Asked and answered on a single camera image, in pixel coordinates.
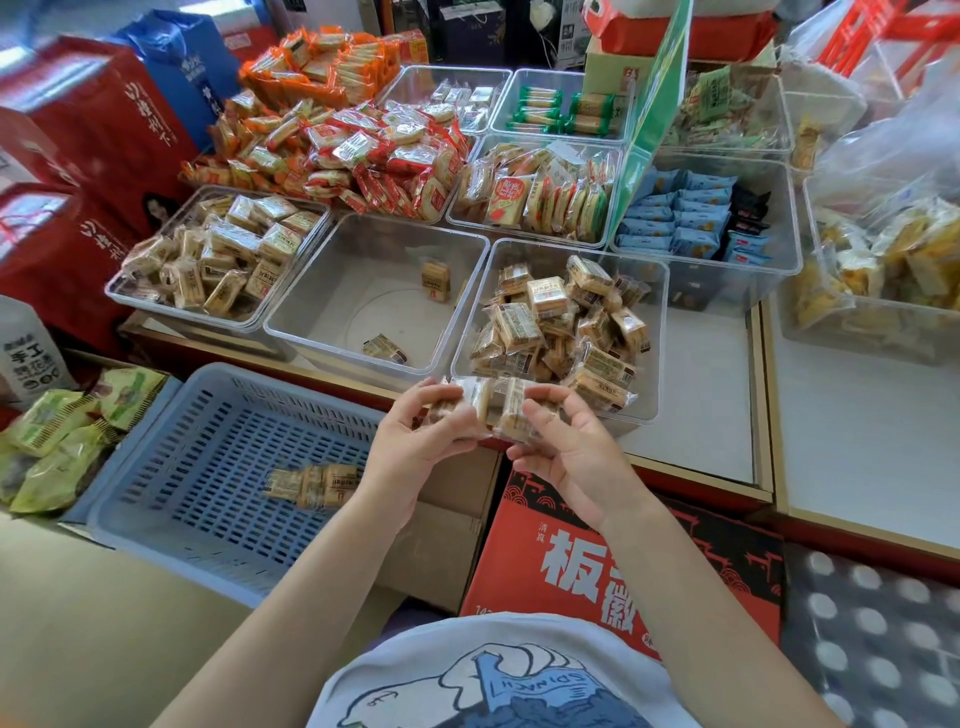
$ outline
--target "green snack packet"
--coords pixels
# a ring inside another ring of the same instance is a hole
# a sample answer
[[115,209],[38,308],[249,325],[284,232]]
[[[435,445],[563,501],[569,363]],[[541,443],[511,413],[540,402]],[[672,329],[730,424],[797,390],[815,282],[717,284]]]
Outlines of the green snack packet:
[[167,375],[145,367],[106,369],[91,394],[111,425],[130,431],[143,418]]
[[119,439],[105,420],[73,430],[27,471],[10,512],[28,515],[69,508],[100,470],[107,447]]
[[7,428],[7,436],[22,452],[43,457],[77,427],[88,425],[96,406],[96,400],[83,392],[48,390]]
[[24,475],[35,462],[35,457],[25,455],[13,446],[6,432],[0,433],[0,503],[11,504]]

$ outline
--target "blue gift bag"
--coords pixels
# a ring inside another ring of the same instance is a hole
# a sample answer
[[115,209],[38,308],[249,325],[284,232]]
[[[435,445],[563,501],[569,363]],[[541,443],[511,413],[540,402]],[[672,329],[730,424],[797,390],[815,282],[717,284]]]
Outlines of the blue gift bag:
[[240,61],[227,49],[213,18],[150,11],[108,40],[133,49],[197,147],[207,149],[206,127],[223,111],[224,100],[240,90]]

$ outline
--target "left hand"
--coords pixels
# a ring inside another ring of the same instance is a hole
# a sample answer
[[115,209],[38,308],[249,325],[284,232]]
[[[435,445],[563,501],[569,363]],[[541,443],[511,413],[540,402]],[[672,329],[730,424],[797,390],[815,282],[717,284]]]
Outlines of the left hand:
[[377,498],[391,514],[396,512],[397,529],[410,521],[433,466],[477,447],[476,440],[459,439],[476,431],[477,413],[468,405],[458,407],[435,425],[413,429],[414,418],[426,405],[457,400],[463,394],[460,387],[437,384],[429,377],[404,392],[376,430],[357,496]]

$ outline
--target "hand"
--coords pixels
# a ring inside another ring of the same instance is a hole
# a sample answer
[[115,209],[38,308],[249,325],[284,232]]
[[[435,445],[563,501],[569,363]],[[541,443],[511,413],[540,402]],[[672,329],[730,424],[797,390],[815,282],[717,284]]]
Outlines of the hand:
[[433,466],[451,455],[469,452],[476,440],[461,440],[476,431],[477,413],[467,404],[457,407],[435,425],[413,429],[414,418],[427,405],[456,400],[464,391],[452,384],[437,384],[429,377],[404,392],[380,421],[367,456],[367,467],[357,496],[370,493],[401,518],[402,528]]
[[514,445],[507,450],[514,468],[553,485],[573,512],[601,533],[611,514],[642,506],[649,491],[580,395],[556,384],[527,387],[526,395],[562,403],[570,424],[534,400],[526,400],[523,414],[556,452]]

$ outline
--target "blue snack packet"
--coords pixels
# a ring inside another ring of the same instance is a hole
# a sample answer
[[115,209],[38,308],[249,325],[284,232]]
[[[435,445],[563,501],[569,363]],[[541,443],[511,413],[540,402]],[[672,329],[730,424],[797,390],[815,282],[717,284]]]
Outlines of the blue snack packet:
[[763,253],[751,253],[749,251],[737,250],[730,246],[723,256],[725,263],[742,263],[743,265],[766,265],[773,258]]
[[620,227],[616,229],[621,235],[652,235],[655,237],[671,237],[677,226],[673,222],[657,223],[653,220],[634,220],[623,218]]
[[732,193],[733,186],[738,177],[716,177],[715,175],[700,175],[696,172],[687,172],[684,180],[684,189],[729,189]]
[[646,205],[634,205],[627,207],[624,217],[634,220],[653,220],[658,223],[669,223],[673,221],[673,210],[670,207],[657,206],[649,207]]
[[673,233],[673,244],[670,246],[670,251],[673,255],[706,260],[719,248],[720,242],[712,232],[677,228],[676,232]]
[[651,251],[655,253],[668,253],[671,237],[655,237],[652,235],[617,235],[613,239],[618,248],[624,250]]
[[656,206],[667,206],[670,207],[673,205],[674,198],[677,197],[676,192],[665,192],[662,195],[647,195],[639,202],[635,202],[634,205],[643,205],[649,207]]
[[681,200],[704,205],[729,205],[730,196],[729,189],[682,189],[677,192],[677,197]]
[[770,235],[747,235],[731,231],[727,235],[727,253],[736,250],[741,253],[763,253],[763,247],[770,242]]
[[722,207],[714,212],[678,212],[676,216],[679,228],[693,228],[694,230],[711,232],[720,239],[720,233],[727,225],[730,213]]
[[693,200],[678,199],[673,208],[678,212],[718,212],[721,209],[730,211],[729,205],[708,205],[707,203],[698,203]]

